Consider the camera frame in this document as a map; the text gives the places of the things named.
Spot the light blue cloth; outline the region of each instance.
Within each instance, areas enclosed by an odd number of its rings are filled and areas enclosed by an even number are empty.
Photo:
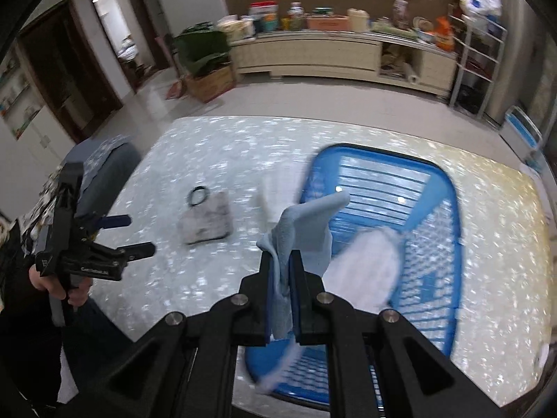
[[[273,257],[275,296],[271,332],[275,339],[285,338],[292,329],[288,286],[291,251],[299,249],[304,269],[322,276],[331,262],[329,221],[349,202],[350,193],[342,191],[288,207],[282,212],[277,225],[257,241],[257,246]]]

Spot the door frame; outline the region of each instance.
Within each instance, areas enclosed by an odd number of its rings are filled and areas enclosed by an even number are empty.
[[[113,48],[112,43],[110,41],[110,38],[108,36],[107,30],[105,29],[104,24],[102,23],[101,16],[97,12],[97,8],[95,6],[95,3],[93,3],[93,0],[89,0],[89,1],[91,2],[91,6],[93,7],[93,11],[95,12],[95,16],[97,17],[97,20],[99,21],[99,24],[100,24],[101,29],[102,29],[102,33],[104,34],[105,38],[107,39],[107,42],[110,46],[110,49],[112,50],[112,52],[114,54],[114,58],[116,59],[116,61],[120,65],[120,68],[122,68],[122,72],[126,76],[127,82],[130,84],[130,87],[132,88],[132,90],[134,92],[137,92],[137,88],[134,86],[134,84],[132,82],[130,82],[130,79],[127,77],[127,75],[125,73],[125,70],[124,70],[124,66],[118,60],[118,55],[114,51],[114,48]],[[155,30],[154,24],[152,23],[151,14],[149,13],[149,10],[147,9],[147,5],[145,3],[145,0],[130,0],[130,3],[132,4],[132,9],[134,10],[135,17],[138,20],[139,26],[141,27],[141,31],[143,32],[143,36],[145,37],[145,39],[147,41],[147,45],[149,47],[151,55],[152,55],[153,59],[155,60],[155,66],[157,66],[157,68],[159,70],[169,68],[171,65],[168,63],[168,60],[166,59],[166,56],[164,55],[164,52],[162,51],[159,44],[155,40],[155,38],[158,37],[158,34],[157,34],[157,31]]]
[[[31,76],[33,84],[35,85],[35,87],[43,97],[46,105],[48,106],[52,114],[56,117],[56,119],[58,119],[58,121],[60,122],[64,130],[66,130],[66,132],[70,135],[70,137],[76,143],[79,143],[87,138],[85,133],[82,131],[82,129],[80,129],[77,126],[77,124],[75,124],[75,122],[73,122],[71,118],[66,117],[66,115],[64,115],[61,112],[60,108],[55,107],[54,103],[50,99],[50,96],[48,95],[48,92],[46,92],[46,89],[43,86],[41,80],[38,78],[37,74],[35,73],[33,64],[29,60],[29,56],[27,55],[26,48],[23,45],[23,42],[21,41],[21,39],[24,38],[25,35],[29,34],[37,26],[43,24],[45,20],[47,20],[49,17],[52,16],[52,14],[60,11],[61,9],[66,9],[66,8],[69,9],[70,16],[74,25],[76,26],[77,33],[81,41],[83,42],[83,45],[85,46],[85,49],[87,50],[91,58],[91,61],[93,61],[93,65],[95,67],[96,72],[98,72],[98,74],[100,75],[101,81],[104,84],[105,88],[107,89],[108,93],[110,94],[110,97],[114,99],[114,101],[116,102],[116,110],[122,108],[123,105],[121,99],[114,91],[114,88],[110,84],[107,76],[105,75],[104,71],[101,68],[101,65],[99,64],[99,60],[97,59],[95,52],[93,51],[93,47],[91,47],[91,44],[89,43],[87,35],[85,34],[85,31],[83,29],[83,25],[81,24],[79,15],[77,14],[77,9],[75,7],[75,3],[73,0],[62,0],[58,2],[57,4],[52,6],[52,8],[47,9],[45,12],[40,14],[37,18],[33,19],[31,22],[25,25],[17,35],[16,51],[21,61],[24,62],[27,72],[29,72]]]

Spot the black ring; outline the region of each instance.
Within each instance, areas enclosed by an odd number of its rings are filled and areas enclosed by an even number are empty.
[[[193,203],[193,194],[203,190],[205,193],[203,194],[203,199],[201,201],[199,201],[198,203]],[[207,187],[205,187],[204,185],[198,185],[196,188],[194,188],[191,192],[188,193],[188,204],[193,207],[193,206],[197,206],[199,204],[201,204],[202,202],[207,201],[207,198],[209,197],[209,189]]]

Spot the hand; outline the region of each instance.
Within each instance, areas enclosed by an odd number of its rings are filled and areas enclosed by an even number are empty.
[[[66,298],[66,291],[55,275],[41,277],[41,274],[37,272],[35,266],[32,266],[29,269],[29,279],[35,289],[39,291],[48,291],[50,295],[58,300]],[[87,277],[83,278],[78,287],[70,289],[70,292],[68,292],[68,303],[74,307],[82,306],[89,297],[89,289],[91,289],[91,286],[93,286],[93,279]]]

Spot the gray pouch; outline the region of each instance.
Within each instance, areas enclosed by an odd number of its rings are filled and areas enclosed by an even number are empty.
[[[188,245],[227,237],[232,233],[228,193],[210,194],[207,187],[196,187],[188,194],[189,209],[182,217],[184,241]]]

